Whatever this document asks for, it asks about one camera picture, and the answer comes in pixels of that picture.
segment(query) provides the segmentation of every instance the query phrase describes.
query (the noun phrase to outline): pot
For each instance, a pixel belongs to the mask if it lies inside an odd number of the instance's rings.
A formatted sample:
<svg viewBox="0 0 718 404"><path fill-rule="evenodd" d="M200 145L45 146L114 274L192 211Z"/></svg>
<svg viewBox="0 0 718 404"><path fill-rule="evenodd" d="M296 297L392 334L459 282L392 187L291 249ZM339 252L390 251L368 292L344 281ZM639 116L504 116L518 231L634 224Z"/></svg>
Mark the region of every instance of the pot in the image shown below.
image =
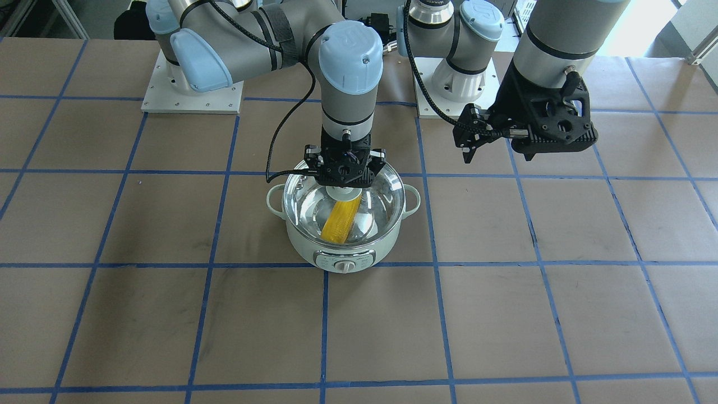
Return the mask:
<svg viewBox="0 0 718 404"><path fill-rule="evenodd" d="M296 169L307 168L301 162ZM329 272L349 273L365 270L381 261L396 243L401 221L419 210L421 196L405 185L388 163L369 188L361 190L361 203L346 243L321 238L322 228L335 204L332 187L319 185L313 177L290 175L286 183L267 193L269 210L286 222L286 232L294 249L310 264ZM406 210L405 190L416 196L416 206ZM270 198L282 191L281 210Z"/></svg>

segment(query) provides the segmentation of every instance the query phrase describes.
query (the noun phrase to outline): white pot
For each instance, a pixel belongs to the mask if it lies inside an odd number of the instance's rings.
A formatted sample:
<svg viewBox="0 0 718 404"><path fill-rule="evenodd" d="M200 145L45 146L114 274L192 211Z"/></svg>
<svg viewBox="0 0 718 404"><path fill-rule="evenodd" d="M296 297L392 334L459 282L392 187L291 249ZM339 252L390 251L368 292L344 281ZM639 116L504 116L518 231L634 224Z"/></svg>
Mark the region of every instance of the white pot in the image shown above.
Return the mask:
<svg viewBox="0 0 718 404"><path fill-rule="evenodd" d="M411 185L404 185L391 166L386 165L380 172L380 175L382 175L382 173L384 173L385 178L381 180L390 178L390 181L392 181L392 197L400 201L401 206L400 208L396 207L391 209L392 214L389 216L396 217L389 217L386 225L382 229L376 229L377 225L374 221L372 223L374 233L371 237L366 237L365 242L360 239L349 244L336 244L320 239L317 229L314 229L314 232L311 230L307 231L308 226L302 224L301 219L298 219L298 216L295 214L295 209L301 210L301 208L297 208L297 200L295 198L297 195L294 192L288 192L289 189L286 186L289 184L293 189L301 190L303 186L299 187L297 185L297 181L301 180L298 175L290 176L286 184L275 185L269 190L266 197L267 207L270 212L286 222L286 232L289 235L289 240L292 242L294 249L310 264L330 272L349 273L361 271L386 257L396 243L396 238L401 228L401 221L416 213L421 204L421 196L418 190ZM416 196L416 206L408 211L406 210L404 190L408 190ZM283 194L281 210L272 207L270 202L271 196L278 191L282 191ZM373 201L376 200L375 198L371 198L370 194L365 197L365 199L367 198ZM369 208L368 214L373 214L371 208ZM317 224L312 225L313 228L318 228Z"/></svg>

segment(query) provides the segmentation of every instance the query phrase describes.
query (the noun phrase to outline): yellow corn cob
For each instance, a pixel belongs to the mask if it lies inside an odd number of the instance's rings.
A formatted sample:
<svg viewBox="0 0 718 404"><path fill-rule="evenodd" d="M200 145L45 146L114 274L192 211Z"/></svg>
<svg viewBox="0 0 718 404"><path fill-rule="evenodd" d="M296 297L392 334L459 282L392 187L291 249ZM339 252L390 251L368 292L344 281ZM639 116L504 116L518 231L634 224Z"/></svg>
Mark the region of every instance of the yellow corn cob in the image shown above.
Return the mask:
<svg viewBox="0 0 718 404"><path fill-rule="evenodd" d="M337 201L322 229L322 239L336 244L346 243L360 203L361 194L351 201Z"/></svg>

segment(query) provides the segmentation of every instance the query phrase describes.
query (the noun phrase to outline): black cable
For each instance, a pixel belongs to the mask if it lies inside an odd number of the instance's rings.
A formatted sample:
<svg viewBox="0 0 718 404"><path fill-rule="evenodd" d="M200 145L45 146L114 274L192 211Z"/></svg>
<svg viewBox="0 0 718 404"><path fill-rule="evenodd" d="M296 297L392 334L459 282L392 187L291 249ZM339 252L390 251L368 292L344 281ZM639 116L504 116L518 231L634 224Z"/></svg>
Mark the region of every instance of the black cable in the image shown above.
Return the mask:
<svg viewBox="0 0 718 404"><path fill-rule="evenodd" d="M277 178L281 175L289 175L289 174L297 174L297 175L316 175L316 173L311 173L309 170L285 170L280 171L278 173L275 173L274 175L269 175L269 166L271 164L271 155L274 151L274 142L276 141L276 136L279 134L279 131L281 131L281 128L284 126L286 121L289 119L290 116L302 105L304 102L312 95L314 92L314 87L317 85L317 77L314 76L314 73L311 69L309 69L309 66L306 62L300 62L302 66L304 66L305 69L307 69L307 72L309 72L309 75L312 77L312 86L309 87L309 91L304 95L304 97L299 100L292 109L289 110L289 112L284 115L284 118L279 122L279 125L276 127L276 130L274 131L274 135L271 138L271 143L269 143L269 155L267 155L267 167L264 170L264 178L266 179L267 183L269 184L274 178Z"/></svg>
<svg viewBox="0 0 718 404"><path fill-rule="evenodd" d="M273 44L271 44L271 43L268 43L267 41L265 41L265 40L263 40L263 39L257 37L255 34L252 34L252 33L249 32L247 29L245 29L244 27L242 27L241 25L239 25L239 24L237 23L237 21L235 21L232 17L230 17L227 13L224 12L224 10L222 10L222 9L217 5L217 3L215 2L215 0L210 0L210 4L212 4L212 7L214 7L214 9L217 11L217 13L219 13L220 16L222 16L222 18L224 18L225 20L227 20L227 22L229 22L230 24L232 24L232 27L235 27L237 30L239 30L239 32L243 33L244 36L246 36L247 38L253 40L254 42L257 42L258 44L260 44L260 45L262 45L262 46L264 46L264 47L268 47L268 48L271 49L271 50L274 50L274 51L279 52L279 53L284 53L284 51L283 51L280 47L278 47L278 46L276 46L276 45L273 45Z"/></svg>
<svg viewBox="0 0 718 404"><path fill-rule="evenodd" d="M429 106L434 110L434 112L439 115L439 118L445 120L446 122L449 122L450 124L454 125L455 127L459 127L460 129L464 129L465 131L469 131L472 133L476 133L479 135L489 136L489 137L501 137L502 132L497 130L486 130L486 129L479 129L477 127L470 127L469 125L463 124L456 119L453 119L452 117L446 115L435 103L434 100L432 100L431 96L429 95L429 91L426 89L426 86L424 85L424 81L421 79L421 74L419 73L419 69L416 67L416 61L414 60L414 54L411 52L411 46L409 44L409 6L411 5L411 0L406 0L406 3L404 4L404 43L406 44L406 55L409 57L409 64L411 65L411 72L414 74L414 77L416 79L416 82L419 84L419 89L421 90L421 94L424 95L424 98L426 98L426 101L429 102Z"/></svg>

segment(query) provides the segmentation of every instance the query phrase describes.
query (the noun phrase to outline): tiled surface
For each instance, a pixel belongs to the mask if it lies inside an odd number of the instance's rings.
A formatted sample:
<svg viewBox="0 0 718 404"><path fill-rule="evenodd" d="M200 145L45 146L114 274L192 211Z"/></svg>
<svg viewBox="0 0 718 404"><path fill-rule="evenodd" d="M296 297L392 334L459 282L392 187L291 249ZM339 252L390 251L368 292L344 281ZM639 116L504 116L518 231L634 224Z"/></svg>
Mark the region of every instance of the tiled surface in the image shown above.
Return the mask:
<svg viewBox="0 0 718 404"><path fill-rule="evenodd" d="M535 403L572 404L574 396L569 383L533 383L507 385L456 386L457 403Z"/></svg>
<svg viewBox="0 0 718 404"><path fill-rule="evenodd" d="M650 267L666 320L691 372L715 372L718 352L718 267Z"/></svg>
<svg viewBox="0 0 718 404"><path fill-rule="evenodd" d="M694 403L681 379L580 382L579 391L586 404Z"/></svg>
<svg viewBox="0 0 718 404"><path fill-rule="evenodd" d="M695 68L596 58L595 150L464 165L388 55L373 143L422 207L340 276L264 205L301 66L248 81L239 120L143 120L156 55L0 42L0 403L714 402L718 96ZM273 170L319 130L309 102Z"/></svg>
<svg viewBox="0 0 718 404"><path fill-rule="evenodd" d="M546 271L577 375L679 371L639 267Z"/></svg>

